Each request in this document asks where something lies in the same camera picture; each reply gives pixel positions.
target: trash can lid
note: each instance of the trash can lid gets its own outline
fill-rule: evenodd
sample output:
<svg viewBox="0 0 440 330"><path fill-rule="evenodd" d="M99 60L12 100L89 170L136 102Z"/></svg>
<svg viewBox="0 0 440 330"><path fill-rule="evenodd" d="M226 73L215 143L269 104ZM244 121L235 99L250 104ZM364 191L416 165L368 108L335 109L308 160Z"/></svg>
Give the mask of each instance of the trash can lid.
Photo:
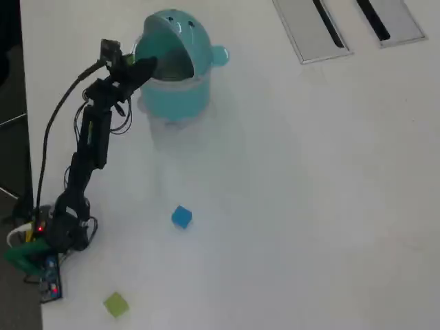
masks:
<svg viewBox="0 0 440 330"><path fill-rule="evenodd" d="M148 16L142 38L151 39L148 43L150 55L159 58L164 55L161 53L172 47L171 43L178 42L189 55L194 77L203 76L212 66L213 53L208 33L198 20L186 12L169 9ZM157 43L157 47L151 47L153 43Z"/></svg>

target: wire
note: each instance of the wire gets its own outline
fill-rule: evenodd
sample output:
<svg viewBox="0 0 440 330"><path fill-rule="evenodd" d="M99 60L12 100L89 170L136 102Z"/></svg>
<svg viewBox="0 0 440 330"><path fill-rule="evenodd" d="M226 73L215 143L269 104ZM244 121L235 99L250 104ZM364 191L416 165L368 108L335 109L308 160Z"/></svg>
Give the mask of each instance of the wire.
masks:
<svg viewBox="0 0 440 330"><path fill-rule="evenodd" d="M45 130L45 133L44 133L44 139L43 139L43 158L41 160L40 178L38 180L38 188L37 188L37 191L36 191L36 214L35 214L35 218L36 218L36 222L37 223L39 222L39 217L40 217L39 209L40 209L40 202L41 202L41 188L43 186L44 171L45 171L45 168L46 168L47 141L49 139L50 128L52 127L52 124L55 121L55 117L56 117L56 115L58 115L58 112L60 111L62 105L64 104L66 99L69 97L71 92L75 89L75 87L78 86L78 84L81 81L86 79L88 76L90 76L92 73L94 73L95 71L97 71L98 69L103 67L104 65L105 65L105 62L103 60L98 60L95 64L93 64L91 67L88 67L82 74L80 74L77 77L77 79L75 79L75 81L71 84L69 89L65 92L65 94L61 98L60 102L56 105L56 108L55 108L54 112L52 113L52 115L51 115L51 117L49 119L49 122L47 123L46 130Z"/></svg>
<svg viewBox="0 0 440 330"><path fill-rule="evenodd" d="M20 225L19 227L14 228L13 230L11 230L9 232L9 234L6 236L6 243L10 247L12 247L12 244L11 244L11 237L12 237L12 235L16 234L17 232L27 232L28 230L32 230L32 222L25 223L24 225Z"/></svg>
<svg viewBox="0 0 440 330"><path fill-rule="evenodd" d="M76 143L78 144L80 141L80 129L78 128L78 119L80 116L81 111L84 109L85 105L87 104L87 101L85 101L79 109L76 111L75 119L74 119L74 132L76 137Z"/></svg>
<svg viewBox="0 0 440 330"><path fill-rule="evenodd" d="M70 166L66 168L66 170L64 171L64 190L67 188L67 178L66 175L70 170Z"/></svg>
<svg viewBox="0 0 440 330"><path fill-rule="evenodd" d="M130 128L131 128L131 124L133 123L133 112L131 110L131 97L127 99L128 103L129 103L129 112L126 115L125 121L122 123L121 126L119 126L116 129L111 129L110 133L114 134L114 135L122 135L124 133L126 133Z"/></svg>
<svg viewBox="0 0 440 330"><path fill-rule="evenodd" d="M90 219L93 219L93 230L92 230L91 235L89 237L89 245L90 245L90 243L93 241L93 239L95 237L96 230L98 230L98 220L97 220L97 218L90 217L89 220Z"/></svg>

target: black cable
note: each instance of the black cable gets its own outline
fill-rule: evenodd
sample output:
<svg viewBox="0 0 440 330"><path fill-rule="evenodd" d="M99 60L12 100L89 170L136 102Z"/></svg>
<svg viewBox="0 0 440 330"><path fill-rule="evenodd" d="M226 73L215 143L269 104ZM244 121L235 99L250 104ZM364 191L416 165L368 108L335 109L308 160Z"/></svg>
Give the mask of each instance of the black cable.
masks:
<svg viewBox="0 0 440 330"><path fill-rule="evenodd" d="M75 132L75 137L76 137L76 143L79 142L80 139L80 129L78 128L78 118L80 116L81 111L84 109L84 107L86 106L87 101L85 101L84 103L81 104L81 106L79 107L79 109L76 111L75 113L75 118L74 118L74 132Z"/></svg>
<svg viewBox="0 0 440 330"><path fill-rule="evenodd" d="M86 79L88 76L90 76L92 73L94 73L96 70L100 69L105 65L105 62L102 60L98 60L95 64L93 64L91 67L88 67L82 74L80 74L77 79L71 84L69 89L65 92L63 97L61 98L60 102L56 105L56 108L51 115L49 122L47 123L46 130L44 133L44 139L43 139L43 159L41 160L41 170L40 170L40 178L38 180L38 188L36 191L36 222L39 222L40 217L40 202L41 202L41 188L43 185L43 178L44 178L44 171L46 168L46 157L47 157L47 141L49 139L49 132L50 128L52 127L52 124L55 121L56 115L58 115L58 112L60 111L62 105L66 101L66 99L69 97L70 93L75 89L75 87L84 79Z"/></svg>
<svg viewBox="0 0 440 330"><path fill-rule="evenodd" d="M127 99L128 103L129 103L129 112L126 115L126 120L122 123L121 126L119 126L116 129L111 129L110 133L114 134L114 135L122 135L124 133L126 133L130 128L131 128L131 124L133 123L133 112L131 110L131 97Z"/></svg>
<svg viewBox="0 0 440 330"><path fill-rule="evenodd" d="M70 170L70 166L67 167L66 170L64 171L64 189L67 188L67 178L66 178L66 175L69 172L69 170Z"/></svg>
<svg viewBox="0 0 440 330"><path fill-rule="evenodd" d="M93 241L93 239L95 237L95 234L96 234L96 230L98 230L98 220L97 220L97 218L90 217L89 220L90 219L93 219L93 230L92 230L91 235L89 237L89 244L88 245L90 245L91 241Z"/></svg>

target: blue cube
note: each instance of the blue cube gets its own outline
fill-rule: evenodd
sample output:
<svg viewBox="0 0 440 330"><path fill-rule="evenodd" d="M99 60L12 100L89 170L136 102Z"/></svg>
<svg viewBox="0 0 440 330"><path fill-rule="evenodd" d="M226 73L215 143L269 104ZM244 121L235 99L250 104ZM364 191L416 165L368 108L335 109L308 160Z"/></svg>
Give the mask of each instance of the blue cube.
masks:
<svg viewBox="0 0 440 330"><path fill-rule="evenodd" d="M178 206L176 211L174 211L171 220L173 220L173 223L176 226L186 229L192 218L193 214L191 211L185 209L183 206Z"/></svg>

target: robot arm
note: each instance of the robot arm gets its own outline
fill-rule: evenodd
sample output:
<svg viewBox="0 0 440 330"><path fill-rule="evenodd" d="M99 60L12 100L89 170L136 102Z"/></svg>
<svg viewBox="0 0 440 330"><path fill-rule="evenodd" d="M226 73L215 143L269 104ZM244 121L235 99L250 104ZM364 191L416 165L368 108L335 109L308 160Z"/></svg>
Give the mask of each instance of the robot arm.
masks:
<svg viewBox="0 0 440 330"><path fill-rule="evenodd" d="M97 79L84 90L83 98L87 105L82 116L77 150L71 158L65 191L56 200L53 213L46 212L46 216L41 216L44 207L39 208L37 196L32 240L9 249L5 255L14 266L27 274L38 274L42 281L47 281L45 277L50 277L45 275L51 272L49 268L52 266L48 265L53 265L53 260L58 260L59 253L69 250L81 251L90 243L91 238L87 235L91 218L90 205L84 193L91 173L96 169L103 169L107 163L112 108L124 116L118 103L128 100L131 105L133 92L153 75L157 67L156 58L141 59L135 63L130 63L129 59L130 56L122 55L119 42L102 40L100 60L80 75L72 85L76 86L79 81L104 65L110 72L109 77ZM59 107L72 89L71 87L68 90L58 104L45 135L48 135Z"/></svg>

